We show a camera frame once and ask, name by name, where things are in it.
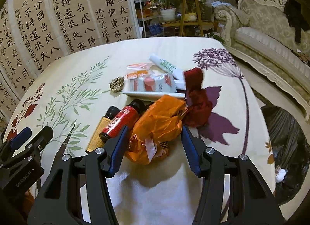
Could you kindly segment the red spray bottle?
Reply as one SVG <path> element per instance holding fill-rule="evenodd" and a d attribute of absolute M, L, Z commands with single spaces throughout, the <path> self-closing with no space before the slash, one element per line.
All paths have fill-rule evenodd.
<path fill-rule="evenodd" d="M 112 121 L 100 132 L 100 139 L 106 143 L 108 139 L 115 138 L 124 126 L 131 130 L 145 109 L 140 99 L 134 99 L 125 106 Z"/>

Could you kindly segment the gold black bottle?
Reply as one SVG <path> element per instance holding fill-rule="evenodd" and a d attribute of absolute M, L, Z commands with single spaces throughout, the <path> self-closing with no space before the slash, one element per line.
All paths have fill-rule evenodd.
<path fill-rule="evenodd" d="M 115 106 L 110 106 L 105 113 L 105 115 L 101 118 L 100 122 L 98 123 L 94 134 L 92 135 L 85 152 L 91 153 L 93 150 L 103 147 L 105 141 L 102 141 L 99 134 L 102 130 L 112 121 L 112 119 L 120 112 L 120 109 Z"/>

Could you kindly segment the calligraphy folding screen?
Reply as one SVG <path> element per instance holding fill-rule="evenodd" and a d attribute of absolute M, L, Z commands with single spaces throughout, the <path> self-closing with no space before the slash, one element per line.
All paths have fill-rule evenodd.
<path fill-rule="evenodd" d="M 139 38 L 133 0 L 7 0 L 1 8 L 1 121 L 53 61 Z"/>

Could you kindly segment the white metal shelf rack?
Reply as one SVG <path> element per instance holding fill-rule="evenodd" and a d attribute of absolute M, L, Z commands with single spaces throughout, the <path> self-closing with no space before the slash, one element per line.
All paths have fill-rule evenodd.
<path fill-rule="evenodd" d="M 134 0 L 141 38 L 164 35 L 161 26 L 161 14 L 150 0 Z"/>

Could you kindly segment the black lined trash bin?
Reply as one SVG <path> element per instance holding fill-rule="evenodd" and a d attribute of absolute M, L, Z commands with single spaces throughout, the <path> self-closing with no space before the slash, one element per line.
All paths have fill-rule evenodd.
<path fill-rule="evenodd" d="M 291 201 L 300 191 L 309 169 L 309 144 L 297 120 L 286 110 L 277 106 L 261 108 L 270 142 L 266 143 L 273 153 L 269 161 L 274 162 L 276 175 L 285 170 L 283 180 L 275 185 L 278 205 Z"/>

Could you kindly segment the ornate cream sofa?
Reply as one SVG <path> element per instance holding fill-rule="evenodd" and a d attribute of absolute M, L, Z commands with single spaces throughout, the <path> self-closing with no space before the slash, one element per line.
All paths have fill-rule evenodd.
<path fill-rule="evenodd" d="M 284 13 L 286 0 L 239 0 L 220 4 L 215 18 L 223 25 L 225 48 L 250 64 L 303 108 L 309 121 L 309 31 L 295 41 L 295 28 Z"/>

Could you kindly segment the wooden plant stand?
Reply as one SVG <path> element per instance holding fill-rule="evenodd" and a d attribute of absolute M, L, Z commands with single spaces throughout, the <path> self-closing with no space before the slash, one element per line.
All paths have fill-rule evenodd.
<path fill-rule="evenodd" d="M 195 12 L 187 13 L 187 1 L 193 1 L 195 5 Z M 204 37 L 204 29 L 214 29 L 213 20 L 203 20 L 201 9 L 200 9 L 200 0 L 181 0 L 181 17 L 179 20 L 174 22 L 163 22 L 161 23 L 163 28 L 172 27 L 174 29 L 179 29 L 179 36 L 185 36 L 185 27 L 198 27 L 200 36 Z"/>

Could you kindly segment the red fabric ribbon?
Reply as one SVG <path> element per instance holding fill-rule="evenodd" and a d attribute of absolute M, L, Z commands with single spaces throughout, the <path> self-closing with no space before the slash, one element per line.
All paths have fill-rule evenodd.
<path fill-rule="evenodd" d="M 203 127 L 208 123 L 212 110 L 212 102 L 206 90 L 202 89 L 203 71 L 200 68 L 187 70 L 184 78 L 188 110 L 183 123 L 189 127 Z"/>

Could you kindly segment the white cream tube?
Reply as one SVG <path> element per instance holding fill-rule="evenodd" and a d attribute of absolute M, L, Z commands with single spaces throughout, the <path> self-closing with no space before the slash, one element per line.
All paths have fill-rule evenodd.
<path fill-rule="evenodd" d="M 121 94 L 145 99 L 159 99 L 164 95 L 168 95 L 178 99 L 185 99 L 185 93 L 167 93 L 167 92 L 147 92 L 147 91 L 121 91 Z"/>

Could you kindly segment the orange white snack wrapper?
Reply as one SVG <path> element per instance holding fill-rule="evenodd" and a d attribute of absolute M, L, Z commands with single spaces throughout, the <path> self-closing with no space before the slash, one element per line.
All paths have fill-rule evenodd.
<path fill-rule="evenodd" d="M 152 69 L 152 63 L 139 63 L 127 66 L 125 91 L 167 92 L 177 91 L 173 76 Z"/>

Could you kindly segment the white green toothpaste tube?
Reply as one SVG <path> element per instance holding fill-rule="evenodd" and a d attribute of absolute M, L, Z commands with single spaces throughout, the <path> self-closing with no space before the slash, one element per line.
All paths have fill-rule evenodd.
<path fill-rule="evenodd" d="M 170 73 L 171 75 L 173 75 L 175 79 L 184 80 L 183 70 L 179 69 L 174 64 L 170 63 L 169 61 L 163 58 L 159 58 L 156 55 L 151 55 L 149 59 L 153 64 L 158 66 L 161 70 L 166 71 L 167 73 Z"/>

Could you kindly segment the orange plastic bag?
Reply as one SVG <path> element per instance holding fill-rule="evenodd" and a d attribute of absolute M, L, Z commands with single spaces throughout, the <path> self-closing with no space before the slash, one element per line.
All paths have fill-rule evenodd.
<path fill-rule="evenodd" d="M 169 142 L 182 131 L 186 112 L 184 100 L 168 95 L 156 100 L 134 124 L 125 157 L 140 165 L 166 158 Z"/>

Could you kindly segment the small leafy floor plant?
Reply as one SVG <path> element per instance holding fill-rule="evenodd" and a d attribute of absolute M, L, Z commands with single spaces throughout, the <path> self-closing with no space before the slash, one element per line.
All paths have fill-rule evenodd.
<path fill-rule="evenodd" d="M 215 39 L 219 41 L 221 44 L 224 44 L 225 42 L 225 40 L 222 37 L 220 37 L 220 35 L 217 32 L 206 33 L 205 37 Z"/>

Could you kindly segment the black garment on sofa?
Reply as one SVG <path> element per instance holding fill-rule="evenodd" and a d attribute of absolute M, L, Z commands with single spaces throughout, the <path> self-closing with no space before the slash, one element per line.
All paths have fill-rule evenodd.
<path fill-rule="evenodd" d="M 309 30 L 309 24 L 301 13 L 301 5 L 295 0 L 287 0 L 285 3 L 284 14 L 288 19 L 290 27 L 295 28 L 295 41 L 300 44 L 302 30 Z"/>

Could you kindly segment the floral cream tablecloth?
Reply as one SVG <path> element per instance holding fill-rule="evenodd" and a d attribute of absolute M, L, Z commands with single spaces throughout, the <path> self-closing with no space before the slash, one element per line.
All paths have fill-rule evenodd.
<path fill-rule="evenodd" d="M 30 86 L 6 129 L 10 137 L 29 127 L 37 134 L 50 126 L 54 136 L 43 150 L 49 172 L 57 153 L 85 155 L 86 147 L 110 106 L 123 108 L 127 95 L 113 93 L 112 79 L 151 55 L 181 70 L 202 69 L 190 82 L 204 90 L 197 97 L 208 109 L 190 113 L 190 100 L 164 95 L 164 102 L 133 124 L 119 173 L 108 181 L 121 224 L 190 224 L 198 206 L 201 179 L 191 172 L 180 133 L 193 134 L 224 155 L 249 156 L 270 190 L 274 164 L 267 162 L 269 135 L 262 111 L 240 67 L 217 40 L 155 37 L 83 50 L 49 65 Z"/>

